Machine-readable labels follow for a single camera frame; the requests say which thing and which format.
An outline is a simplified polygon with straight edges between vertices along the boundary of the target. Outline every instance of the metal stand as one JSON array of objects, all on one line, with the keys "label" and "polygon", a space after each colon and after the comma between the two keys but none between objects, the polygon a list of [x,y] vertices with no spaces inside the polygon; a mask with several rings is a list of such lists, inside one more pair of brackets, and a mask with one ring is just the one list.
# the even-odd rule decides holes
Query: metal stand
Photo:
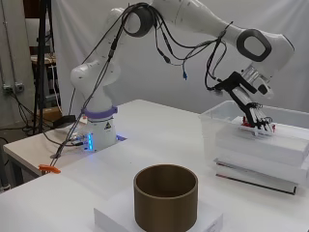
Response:
[{"label": "metal stand", "polygon": [[41,0],[40,1],[38,65],[37,65],[37,71],[35,74],[36,94],[35,94],[34,119],[33,119],[33,134],[36,134],[38,102],[39,102],[39,111],[40,111],[39,133],[42,133],[42,124],[43,124],[42,110],[44,106],[45,29],[46,29],[46,12],[47,11],[48,11],[48,17],[49,17],[49,24],[50,24],[50,36],[51,36],[52,44],[54,44],[53,34],[52,34],[51,1]]}]

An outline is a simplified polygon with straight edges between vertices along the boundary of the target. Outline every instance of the cylindrical container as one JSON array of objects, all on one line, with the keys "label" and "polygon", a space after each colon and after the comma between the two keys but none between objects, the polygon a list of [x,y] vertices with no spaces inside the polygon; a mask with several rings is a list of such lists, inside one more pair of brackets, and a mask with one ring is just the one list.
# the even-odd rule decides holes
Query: cylindrical container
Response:
[{"label": "cylindrical container", "polygon": [[196,222],[198,179],[170,164],[140,171],[134,178],[137,224],[147,232],[184,232]]}]

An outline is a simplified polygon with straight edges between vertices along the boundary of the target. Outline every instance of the orange clamp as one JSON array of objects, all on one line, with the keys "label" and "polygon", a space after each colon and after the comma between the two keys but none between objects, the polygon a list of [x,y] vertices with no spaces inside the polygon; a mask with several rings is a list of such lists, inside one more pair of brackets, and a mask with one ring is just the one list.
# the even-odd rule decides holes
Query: orange clamp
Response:
[{"label": "orange clamp", "polygon": [[49,165],[44,165],[44,164],[40,164],[39,165],[39,170],[40,171],[53,172],[53,173],[56,173],[56,174],[61,173],[61,171],[57,167],[49,166]]}]

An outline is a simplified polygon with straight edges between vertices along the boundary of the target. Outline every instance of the power outlet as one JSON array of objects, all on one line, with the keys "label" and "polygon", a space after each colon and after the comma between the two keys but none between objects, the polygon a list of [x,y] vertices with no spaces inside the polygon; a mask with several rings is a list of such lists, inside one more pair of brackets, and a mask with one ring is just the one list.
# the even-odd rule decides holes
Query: power outlet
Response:
[{"label": "power outlet", "polygon": [[13,93],[13,88],[11,85],[8,85],[8,84],[4,84],[2,86],[2,89],[3,89],[3,94],[4,95],[10,95]]}]

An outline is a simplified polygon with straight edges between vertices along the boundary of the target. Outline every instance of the pole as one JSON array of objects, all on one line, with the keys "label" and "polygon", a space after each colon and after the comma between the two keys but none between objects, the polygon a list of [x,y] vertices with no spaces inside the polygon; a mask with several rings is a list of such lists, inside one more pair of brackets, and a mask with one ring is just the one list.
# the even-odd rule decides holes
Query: pole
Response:
[{"label": "pole", "polygon": [[47,10],[47,2],[46,0],[41,0],[40,1],[40,29],[39,29],[38,64],[37,64],[37,71],[36,71],[36,95],[35,95],[33,134],[36,133],[38,97],[39,97],[39,110],[40,110],[39,133],[42,133],[42,118],[43,118],[42,109],[44,105],[44,66],[45,66],[44,54],[45,54],[46,10]]}]

